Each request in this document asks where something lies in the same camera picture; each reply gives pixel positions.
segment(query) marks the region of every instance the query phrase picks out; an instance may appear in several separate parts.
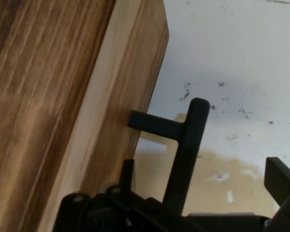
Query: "dark wood surface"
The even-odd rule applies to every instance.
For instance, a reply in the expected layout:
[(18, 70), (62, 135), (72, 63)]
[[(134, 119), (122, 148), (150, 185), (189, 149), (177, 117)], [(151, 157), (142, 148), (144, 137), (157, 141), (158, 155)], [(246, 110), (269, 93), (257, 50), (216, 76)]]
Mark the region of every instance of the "dark wood surface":
[(43, 212), (114, 0), (0, 0), (0, 232)]

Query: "wooden board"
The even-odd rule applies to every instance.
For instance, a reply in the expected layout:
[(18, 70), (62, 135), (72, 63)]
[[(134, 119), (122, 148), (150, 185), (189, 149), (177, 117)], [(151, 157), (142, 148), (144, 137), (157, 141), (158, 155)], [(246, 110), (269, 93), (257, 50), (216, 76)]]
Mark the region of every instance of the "wooden board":
[(116, 2), (39, 232), (51, 231), (66, 194), (94, 195), (117, 181), (139, 138), (127, 127), (130, 112), (147, 110), (168, 38), (161, 0)]
[(0, 232), (36, 231), (42, 216), (48, 230), (60, 194), (94, 194), (133, 155), (126, 124), (148, 107), (168, 29), (162, 0), (114, 5), (0, 0)]

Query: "black plastic part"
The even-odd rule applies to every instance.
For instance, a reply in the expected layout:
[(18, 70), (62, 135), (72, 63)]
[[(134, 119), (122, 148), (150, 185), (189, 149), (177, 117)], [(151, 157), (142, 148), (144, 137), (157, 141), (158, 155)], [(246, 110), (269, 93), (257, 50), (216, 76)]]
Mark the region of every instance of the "black plastic part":
[(114, 232), (125, 231), (125, 216), (111, 207), (104, 193), (92, 198), (87, 209), (82, 232)]
[(290, 232), (290, 197), (282, 204), (264, 232)]
[(138, 111), (132, 111), (128, 126), (177, 141), (180, 140), (183, 129), (183, 123)]
[(279, 158), (266, 159), (264, 185), (279, 205), (290, 196), (290, 169)]
[(182, 214), (197, 159), (210, 104), (194, 98), (189, 106), (186, 121), (174, 122), (164, 118), (132, 112), (129, 126), (178, 141), (163, 204), (177, 214)]
[(268, 217), (244, 214), (212, 214), (188, 216), (208, 232), (262, 232)]
[(131, 190), (134, 160), (126, 159), (122, 165), (119, 185), (122, 190)]
[(154, 198), (144, 200), (134, 192), (112, 186), (106, 195), (131, 221), (132, 231), (138, 232), (208, 232), (201, 226), (175, 214)]
[(83, 193), (65, 196), (61, 201), (53, 232), (81, 232), (83, 215), (90, 200), (90, 196)]

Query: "wooden plank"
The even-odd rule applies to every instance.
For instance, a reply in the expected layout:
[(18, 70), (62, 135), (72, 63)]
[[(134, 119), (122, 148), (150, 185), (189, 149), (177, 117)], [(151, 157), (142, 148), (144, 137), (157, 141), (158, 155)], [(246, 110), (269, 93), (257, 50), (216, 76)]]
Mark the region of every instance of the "wooden plank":
[(162, 0), (116, 2), (39, 232), (51, 231), (66, 194), (94, 195), (117, 181), (139, 137), (127, 127), (130, 112), (147, 110), (168, 38)]
[(47, 202), (114, 0), (0, 0), (0, 232)]
[(117, 180), (168, 36), (162, 0), (0, 0), (0, 232), (51, 231), (62, 196)]

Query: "t-shaped handle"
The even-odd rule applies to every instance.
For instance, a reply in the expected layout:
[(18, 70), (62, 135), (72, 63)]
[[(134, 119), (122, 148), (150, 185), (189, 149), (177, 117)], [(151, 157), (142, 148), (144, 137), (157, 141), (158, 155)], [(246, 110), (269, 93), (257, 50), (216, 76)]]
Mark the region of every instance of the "t-shaped handle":
[(180, 215), (185, 205), (209, 108), (208, 101), (194, 98), (183, 123), (136, 111), (132, 112), (129, 119), (129, 127), (178, 141), (163, 204)]

